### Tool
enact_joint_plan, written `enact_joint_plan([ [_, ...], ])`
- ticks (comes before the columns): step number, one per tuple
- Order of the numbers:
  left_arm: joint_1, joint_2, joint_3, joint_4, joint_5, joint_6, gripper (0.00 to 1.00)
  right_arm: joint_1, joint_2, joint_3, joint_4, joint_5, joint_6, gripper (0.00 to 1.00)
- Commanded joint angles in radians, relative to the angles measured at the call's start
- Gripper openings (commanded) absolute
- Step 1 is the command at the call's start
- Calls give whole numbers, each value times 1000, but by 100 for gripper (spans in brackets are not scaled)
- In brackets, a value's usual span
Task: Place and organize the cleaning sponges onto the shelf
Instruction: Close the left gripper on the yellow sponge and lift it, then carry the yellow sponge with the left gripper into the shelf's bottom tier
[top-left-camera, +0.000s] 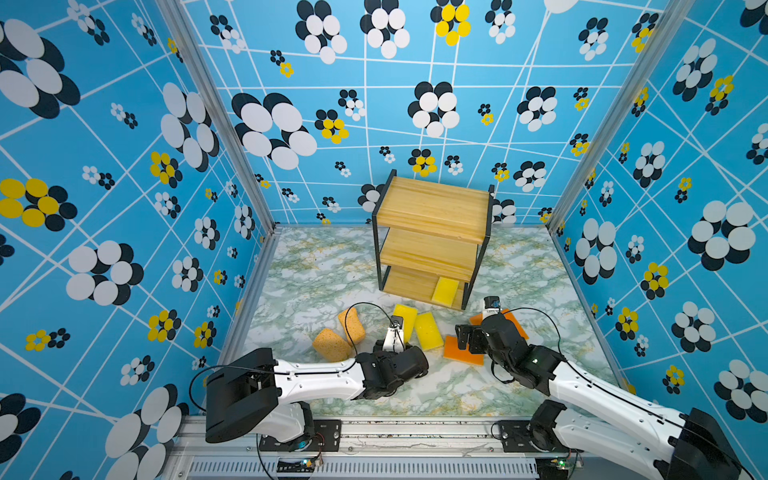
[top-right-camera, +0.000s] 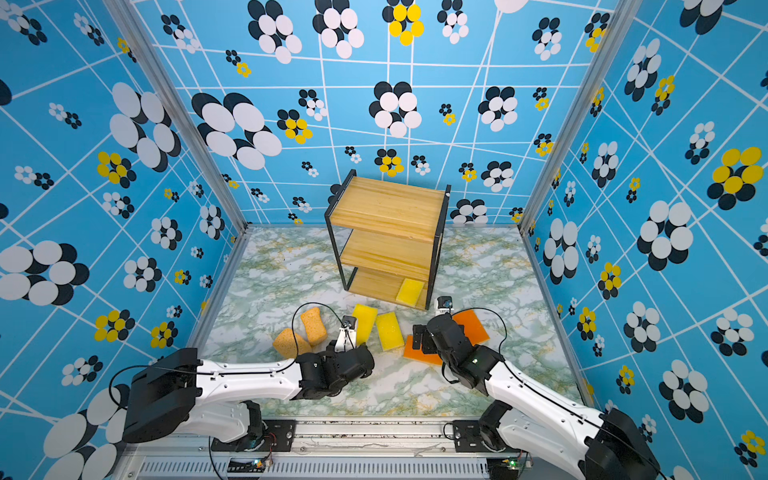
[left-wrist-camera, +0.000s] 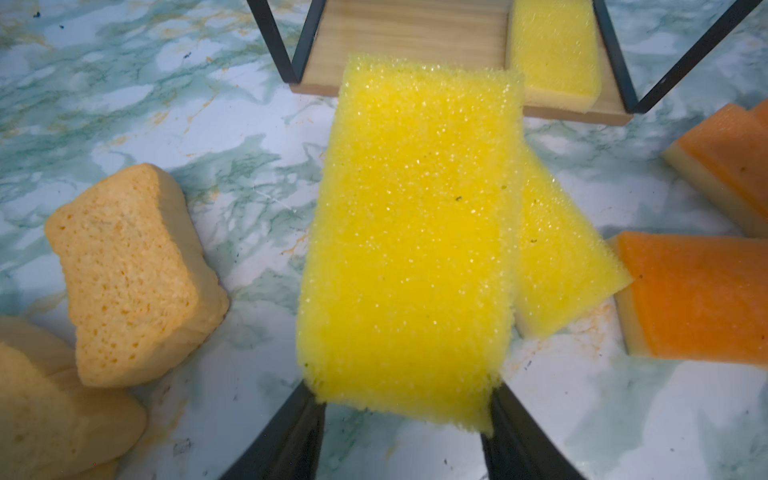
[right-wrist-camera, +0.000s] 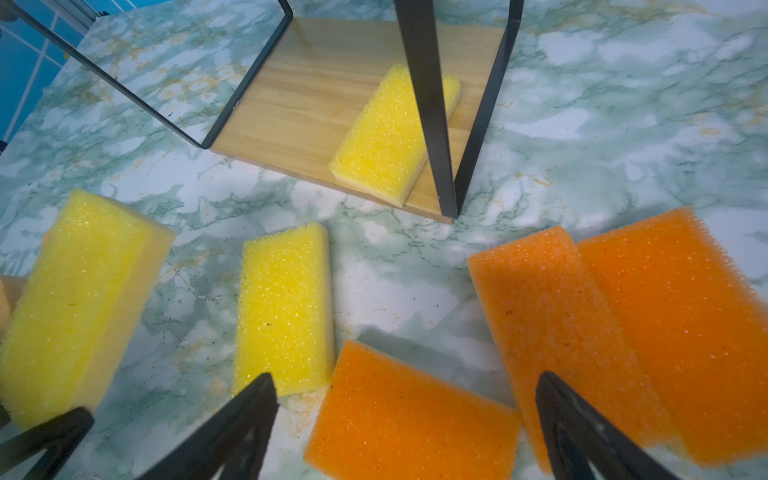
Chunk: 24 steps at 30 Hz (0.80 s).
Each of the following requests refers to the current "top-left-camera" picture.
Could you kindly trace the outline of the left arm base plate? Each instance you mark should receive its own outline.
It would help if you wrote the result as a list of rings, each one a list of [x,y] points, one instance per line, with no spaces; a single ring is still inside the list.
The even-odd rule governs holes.
[[[304,432],[287,442],[263,435],[259,448],[266,452],[337,452],[342,433],[342,421],[339,419],[314,420],[313,426],[306,426]]]

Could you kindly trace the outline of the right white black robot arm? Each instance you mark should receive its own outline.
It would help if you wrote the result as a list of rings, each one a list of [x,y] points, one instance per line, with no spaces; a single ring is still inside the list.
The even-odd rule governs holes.
[[[489,357],[514,382],[545,395],[528,427],[541,451],[591,453],[647,479],[752,476],[702,410],[683,413],[607,383],[560,351],[528,343],[501,313],[455,331],[459,349]]]

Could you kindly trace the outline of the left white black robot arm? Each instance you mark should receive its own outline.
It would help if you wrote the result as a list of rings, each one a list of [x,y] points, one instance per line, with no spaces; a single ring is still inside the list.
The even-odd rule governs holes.
[[[427,357],[416,346],[304,364],[276,359],[270,348],[256,349],[215,366],[206,379],[205,439],[224,443],[256,432],[283,444],[302,442],[314,435],[311,401],[378,400],[428,371]]]

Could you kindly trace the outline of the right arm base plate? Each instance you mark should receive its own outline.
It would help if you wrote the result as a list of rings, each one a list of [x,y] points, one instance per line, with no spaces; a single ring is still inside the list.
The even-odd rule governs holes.
[[[547,444],[534,438],[526,420],[499,420],[490,429],[491,436],[499,441],[504,453],[568,454],[559,444]]]

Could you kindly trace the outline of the yellow sponge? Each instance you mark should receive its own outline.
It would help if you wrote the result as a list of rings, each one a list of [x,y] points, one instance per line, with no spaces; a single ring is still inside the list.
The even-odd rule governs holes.
[[[443,337],[431,312],[418,314],[414,329],[422,350],[429,351],[444,346]]]
[[[433,290],[431,301],[435,304],[451,307],[457,295],[460,281],[448,277],[439,277]]]
[[[418,310],[403,304],[396,304],[393,315],[403,320],[404,341],[409,342],[418,316]]]

